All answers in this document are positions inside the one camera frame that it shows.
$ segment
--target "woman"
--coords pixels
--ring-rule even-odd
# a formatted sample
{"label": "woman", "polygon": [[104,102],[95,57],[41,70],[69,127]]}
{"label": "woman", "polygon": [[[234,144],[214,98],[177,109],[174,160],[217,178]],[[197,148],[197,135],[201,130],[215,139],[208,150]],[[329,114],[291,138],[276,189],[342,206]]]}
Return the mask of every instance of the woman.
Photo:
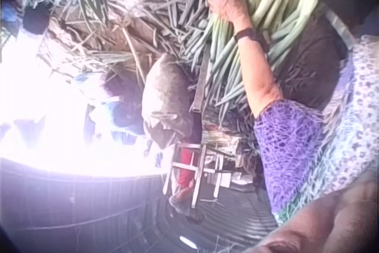
{"label": "woman", "polygon": [[283,98],[245,0],[208,1],[235,29],[271,209],[282,224],[308,202],[347,187],[375,163],[379,149],[378,39],[362,37],[331,102],[320,112]]}

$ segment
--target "hand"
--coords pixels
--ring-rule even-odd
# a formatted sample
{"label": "hand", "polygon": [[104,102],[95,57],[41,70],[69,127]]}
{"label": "hand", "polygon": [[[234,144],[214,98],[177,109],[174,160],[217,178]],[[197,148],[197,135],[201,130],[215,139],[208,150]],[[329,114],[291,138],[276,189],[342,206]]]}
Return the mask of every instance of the hand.
{"label": "hand", "polygon": [[195,179],[192,179],[191,182],[189,182],[189,188],[193,189],[195,187]]}
{"label": "hand", "polygon": [[245,0],[208,0],[208,3],[214,13],[232,23],[249,17]]}

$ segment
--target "stool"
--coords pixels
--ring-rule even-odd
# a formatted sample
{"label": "stool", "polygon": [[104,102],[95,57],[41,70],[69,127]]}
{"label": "stool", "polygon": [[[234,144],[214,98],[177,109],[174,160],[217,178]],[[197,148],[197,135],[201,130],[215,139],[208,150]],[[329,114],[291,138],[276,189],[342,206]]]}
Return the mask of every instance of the stool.
{"label": "stool", "polygon": [[[187,148],[192,150],[192,158],[190,165],[175,162],[174,159],[177,157],[177,154],[180,153],[179,150],[182,148]],[[216,156],[216,163],[214,169],[212,168],[205,168],[205,157],[207,156],[207,152],[213,153],[214,156]],[[194,154],[199,153],[200,158],[198,159],[198,166],[193,165],[194,164]],[[214,188],[213,196],[217,198],[219,196],[219,189],[221,185],[221,178],[223,173],[230,173],[230,171],[224,171],[223,165],[224,165],[224,158],[232,158],[233,155],[229,155],[227,153],[221,152],[217,149],[214,149],[210,147],[207,144],[204,145],[198,145],[198,144],[190,144],[190,143],[178,143],[175,145],[174,155],[171,158],[170,168],[166,177],[165,185],[163,186],[163,194],[167,194],[167,190],[169,187],[169,182],[171,180],[172,175],[172,168],[181,168],[181,169],[188,169],[195,171],[195,188],[194,188],[194,194],[192,196],[192,203],[191,207],[194,209],[197,204],[198,195],[200,192],[200,184],[201,179],[203,177],[203,173],[211,173],[211,174],[217,174],[217,181],[216,186]]]}

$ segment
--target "fabric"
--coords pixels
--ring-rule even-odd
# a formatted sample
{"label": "fabric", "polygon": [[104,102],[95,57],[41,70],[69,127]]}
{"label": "fabric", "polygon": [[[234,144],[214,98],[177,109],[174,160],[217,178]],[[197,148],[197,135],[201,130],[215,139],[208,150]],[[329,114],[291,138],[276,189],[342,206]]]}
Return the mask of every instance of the fabric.
{"label": "fabric", "polygon": [[192,134],[188,85],[182,68],[167,54],[147,75],[142,98],[144,130],[161,149]]}
{"label": "fabric", "polygon": [[378,50],[379,37],[363,36],[351,52],[323,111],[322,140],[318,154],[310,158],[306,179],[294,197],[286,194],[290,199],[273,210],[279,224],[312,200],[347,187],[368,169],[377,169]]}
{"label": "fabric", "polygon": [[[181,150],[180,162],[183,164],[190,165],[192,154],[193,154],[193,152],[190,149],[185,149],[185,148],[182,149]],[[195,178],[195,172],[194,171],[191,171],[188,169],[180,169],[179,170],[179,177],[178,177],[178,184],[181,187],[188,187],[190,185],[190,182],[194,178]]]}
{"label": "fabric", "polygon": [[290,100],[275,101],[254,125],[271,209],[277,212],[297,194],[319,147],[322,117]]}

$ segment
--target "corrugated metal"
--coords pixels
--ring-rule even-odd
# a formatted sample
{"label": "corrugated metal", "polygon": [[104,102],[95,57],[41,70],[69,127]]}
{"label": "corrugated metal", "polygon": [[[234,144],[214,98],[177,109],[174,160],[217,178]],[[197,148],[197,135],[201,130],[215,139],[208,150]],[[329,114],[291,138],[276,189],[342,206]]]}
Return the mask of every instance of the corrugated metal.
{"label": "corrugated metal", "polygon": [[[170,217],[162,177],[114,179],[53,174],[1,161],[2,227],[21,252],[180,253],[256,244],[277,225],[264,195],[221,189],[199,202],[205,221]],[[203,187],[200,198],[212,199]]]}

